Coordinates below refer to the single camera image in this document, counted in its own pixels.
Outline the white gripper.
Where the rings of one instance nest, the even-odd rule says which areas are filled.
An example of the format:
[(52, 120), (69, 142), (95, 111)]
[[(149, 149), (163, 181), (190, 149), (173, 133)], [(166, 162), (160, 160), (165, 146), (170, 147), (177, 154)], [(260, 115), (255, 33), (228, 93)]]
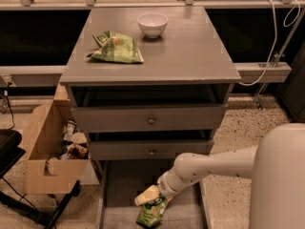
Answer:
[(158, 180), (157, 186), (152, 185), (147, 188), (143, 193), (138, 195), (134, 199), (134, 203), (137, 206), (150, 202), (159, 196), (159, 192), (166, 198), (171, 198), (176, 196), (178, 193), (182, 192), (185, 185), (181, 177), (176, 173), (174, 168), (164, 173)]

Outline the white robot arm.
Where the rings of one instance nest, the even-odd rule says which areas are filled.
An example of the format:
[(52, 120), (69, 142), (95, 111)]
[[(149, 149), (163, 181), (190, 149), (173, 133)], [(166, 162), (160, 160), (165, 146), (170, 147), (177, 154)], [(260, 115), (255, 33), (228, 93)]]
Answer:
[(153, 224), (165, 205), (209, 175), (252, 181), (249, 229), (305, 229), (305, 124), (269, 131), (256, 146), (215, 155), (183, 153), (157, 183), (134, 199)]

